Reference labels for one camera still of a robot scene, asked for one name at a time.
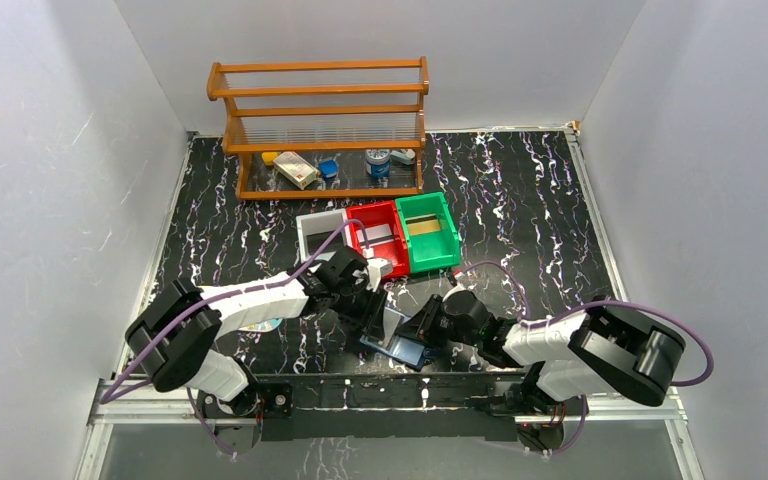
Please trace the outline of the gold card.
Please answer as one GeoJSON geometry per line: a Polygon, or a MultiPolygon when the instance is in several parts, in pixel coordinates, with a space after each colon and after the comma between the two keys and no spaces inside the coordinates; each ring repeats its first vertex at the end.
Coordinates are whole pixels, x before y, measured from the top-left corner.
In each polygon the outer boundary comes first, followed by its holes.
{"type": "Polygon", "coordinates": [[[441,230],[440,220],[435,215],[417,216],[406,220],[407,233],[411,237],[430,234],[441,230]]]}

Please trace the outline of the white plastic bin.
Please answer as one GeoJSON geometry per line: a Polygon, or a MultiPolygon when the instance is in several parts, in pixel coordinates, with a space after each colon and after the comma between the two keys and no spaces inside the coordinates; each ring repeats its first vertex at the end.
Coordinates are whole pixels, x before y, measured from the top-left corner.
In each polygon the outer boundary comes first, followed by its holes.
{"type": "MultiPolygon", "coordinates": [[[[299,215],[296,217],[296,229],[299,241],[299,257],[300,261],[306,261],[310,255],[307,253],[307,247],[305,246],[304,237],[306,234],[334,231],[337,227],[343,226],[343,230],[340,234],[344,236],[344,246],[351,247],[353,242],[351,240],[350,229],[345,222],[348,220],[347,212],[345,209],[328,210],[318,213],[311,213],[306,215],[299,215]]],[[[317,260],[326,261],[330,259],[333,254],[327,258],[318,258],[317,260]]]]}

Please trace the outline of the white red small box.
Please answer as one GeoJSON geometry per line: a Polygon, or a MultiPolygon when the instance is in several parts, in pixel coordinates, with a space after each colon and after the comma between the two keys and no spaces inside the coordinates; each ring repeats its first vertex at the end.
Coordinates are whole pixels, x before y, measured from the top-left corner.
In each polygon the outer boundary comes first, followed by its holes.
{"type": "Polygon", "coordinates": [[[319,170],[293,151],[280,153],[275,158],[273,166],[300,190],[305,190],[319,178],[319,170]]]}

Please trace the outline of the blue toothbrush blister pack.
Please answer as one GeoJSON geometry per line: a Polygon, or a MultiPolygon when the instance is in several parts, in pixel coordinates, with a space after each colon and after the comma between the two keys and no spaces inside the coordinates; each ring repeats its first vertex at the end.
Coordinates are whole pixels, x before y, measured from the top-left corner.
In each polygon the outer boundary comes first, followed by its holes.
{"type": "Polygon", "coordinates": [[[265,334],[276,330],[282,323],[282,318],[273,318],[259,323],[242,326],[239,328],[239,331],[245,333],[265,334]]]}

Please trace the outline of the wooden shelf rack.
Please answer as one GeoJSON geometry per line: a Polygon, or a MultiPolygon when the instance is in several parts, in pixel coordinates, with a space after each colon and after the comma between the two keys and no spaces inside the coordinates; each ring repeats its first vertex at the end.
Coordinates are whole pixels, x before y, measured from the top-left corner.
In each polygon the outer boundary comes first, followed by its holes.
{"type": "Polygon", "coordinates": [[[248,200],[398,197],[423,191],[426,145],[424,100],[428,60],[304,61],[254,64],[215,62],[207,97],[226,110],[225,154],[239,160],[236,195],[248,200]],[[415,152],[414,182],[397,187],[313,190],[252,182],[265,152],[415,152]]]}

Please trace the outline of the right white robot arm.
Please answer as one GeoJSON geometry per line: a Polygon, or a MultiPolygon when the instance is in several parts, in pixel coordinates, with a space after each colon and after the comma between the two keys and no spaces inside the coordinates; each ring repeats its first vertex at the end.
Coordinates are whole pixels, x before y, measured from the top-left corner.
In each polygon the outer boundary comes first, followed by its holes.
{"type": "Polygon", "coordinates": [[[417,366],[426,352],[459,343],[492,366],[524,369],[522,382],[500,401],[537,414],[597,393],[659,406],[686,348],[680,333],[625,302],[597,297],[554,318],[527,321],[492,314],[469,290],[431,297],[393,337],[415,347],[417,366]]]}

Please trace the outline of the blue round tin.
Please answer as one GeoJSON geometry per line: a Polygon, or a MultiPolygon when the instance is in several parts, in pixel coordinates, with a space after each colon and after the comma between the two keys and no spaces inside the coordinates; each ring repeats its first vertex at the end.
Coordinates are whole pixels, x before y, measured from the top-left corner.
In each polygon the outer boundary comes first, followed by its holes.
{"type": "Polygon", "coordinates": [[[375,179],[386,178],[390,173],[390,149],[368,149],[364,152],[366,173],[375,179]]]}

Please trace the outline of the white card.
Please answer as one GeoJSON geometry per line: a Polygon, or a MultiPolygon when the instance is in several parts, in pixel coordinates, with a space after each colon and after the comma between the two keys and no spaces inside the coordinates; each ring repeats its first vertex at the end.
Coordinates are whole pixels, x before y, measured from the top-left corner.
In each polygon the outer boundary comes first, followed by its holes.
{"type": "Polygon", "coordinates": [[[366,226],[363,229],[357,230],[357,242],[358,246],[362,249],[375,248],[377,246],[392,243],[395,240],[395,235],[389,224],[378,224],[374,226],[366,226]]]}

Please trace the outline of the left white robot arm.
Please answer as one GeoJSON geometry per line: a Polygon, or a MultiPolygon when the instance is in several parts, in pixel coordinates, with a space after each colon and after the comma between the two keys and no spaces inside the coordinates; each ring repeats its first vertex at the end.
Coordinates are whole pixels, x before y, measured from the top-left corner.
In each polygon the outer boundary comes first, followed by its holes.
{"type": "Polygon", "coordinates": [[[328,258],[308,259],[275,276],[242,284],[200,288],[190,280],[167,285],[125,332],[133,366],[153,388],[186,387],[213,398],[235,417],[267,408],[267,387],[239,359],[214,350],[227,334],[274,319],[331,310],[354,323],[383,310],[381,280],[392,263],[372,250],[341,246],[328,258]]]}

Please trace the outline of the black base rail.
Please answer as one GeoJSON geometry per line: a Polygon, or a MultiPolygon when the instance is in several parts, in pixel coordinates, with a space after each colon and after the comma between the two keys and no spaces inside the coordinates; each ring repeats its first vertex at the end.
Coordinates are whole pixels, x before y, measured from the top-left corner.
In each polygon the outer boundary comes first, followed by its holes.
{"type": "Polygon", "coordinates": [[[246,427],[252,443],[324,437],[477,437],[560,451],[589,410],[578,395],[538,396],[519,372],[262,375],[240,406],[198,392],[197,412],[220,439],[246,427]]]}

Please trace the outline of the red plastic bin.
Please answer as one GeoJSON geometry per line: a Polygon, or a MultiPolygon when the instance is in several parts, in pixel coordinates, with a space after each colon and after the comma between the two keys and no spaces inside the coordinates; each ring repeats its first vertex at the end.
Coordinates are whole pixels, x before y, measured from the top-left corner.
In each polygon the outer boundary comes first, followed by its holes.
{"type": "Polygon", "coordinates": [[[385,279],[410,274],[407,243],[394,200],[350,206],[346,213],[365,227],[375,257],[391,262],[392,272],[385,279]]]}

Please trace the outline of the green plastic bin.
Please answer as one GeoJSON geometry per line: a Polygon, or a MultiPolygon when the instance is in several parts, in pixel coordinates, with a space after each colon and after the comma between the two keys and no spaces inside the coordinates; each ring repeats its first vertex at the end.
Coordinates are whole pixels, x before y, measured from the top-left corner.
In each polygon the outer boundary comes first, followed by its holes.
{"type": "Polygon", "coordinates": [[[412,274],[447,269],[460,264],[460,236],[443,193],[401,197],[395,200],[395,204],[407,243],[412,274]],[[426,215],[435,215],[440,220],[441,230],[416,237],[409,236],[406,220],[426,215]]]}

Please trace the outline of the yellow small object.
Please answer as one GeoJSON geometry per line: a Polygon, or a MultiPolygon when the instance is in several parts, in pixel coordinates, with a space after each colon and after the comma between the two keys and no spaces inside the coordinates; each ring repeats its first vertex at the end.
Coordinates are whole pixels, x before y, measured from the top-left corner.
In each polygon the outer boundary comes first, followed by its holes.
{"type": "Polygon", "coordinates": [[[279,156],[279,153],[277,152],[262,152],[261,153],[261,159],[262,162],[267,166],[272,166],[274,164],[275,159],[279,156]]]}

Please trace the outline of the grey tape dispenser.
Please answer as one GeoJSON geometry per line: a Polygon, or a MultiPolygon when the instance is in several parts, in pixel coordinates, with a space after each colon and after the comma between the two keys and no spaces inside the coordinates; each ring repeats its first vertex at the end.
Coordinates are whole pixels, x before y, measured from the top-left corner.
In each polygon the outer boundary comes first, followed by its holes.
{"type": "Polygon", "coordinates": [[[402,165],[415,165],[417,154],[413,149],[393,149],[390,152],[390,158],[392,161],[402,165]]]}

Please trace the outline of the navy blue card holder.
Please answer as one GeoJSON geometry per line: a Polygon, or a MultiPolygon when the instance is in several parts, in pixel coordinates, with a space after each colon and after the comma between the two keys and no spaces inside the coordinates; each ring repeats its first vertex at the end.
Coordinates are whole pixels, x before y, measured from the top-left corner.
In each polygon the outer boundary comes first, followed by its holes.
{"type": "Polygon", "coordinates": [[[404,313],[385,307],[382,315],[371,320],[363,329],[359,341],[411,370],[421,371],[436,360],[440,350],[397,334],[397,328],[408,320],[404,313]]]}

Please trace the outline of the blue small cube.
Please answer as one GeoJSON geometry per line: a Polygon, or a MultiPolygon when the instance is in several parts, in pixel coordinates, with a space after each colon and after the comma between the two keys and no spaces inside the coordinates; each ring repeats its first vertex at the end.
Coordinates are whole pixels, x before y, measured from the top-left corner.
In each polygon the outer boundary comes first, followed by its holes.
{"type": "Polygon", "coordinates": [[[326,181],[334,180],[338,176],[339,167],[333,157],[321,159],[317,166],[321,177],[326,181]]]}

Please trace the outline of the black card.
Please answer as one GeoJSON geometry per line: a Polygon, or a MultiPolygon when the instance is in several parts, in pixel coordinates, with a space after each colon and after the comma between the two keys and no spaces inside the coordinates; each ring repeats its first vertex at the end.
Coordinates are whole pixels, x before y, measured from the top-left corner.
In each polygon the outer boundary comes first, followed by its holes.
{"type": "MultiPolygon", "coordinates": [[[[305,246],[307,247],[307,253],[309,255],[315,253],[331,234],[332,231],[306,234],[304,240],[305,246]]],[[[327,259],[344,245],[344,236],[343,234],[339,234],[320,252],[318,258],[327,259]]]]}

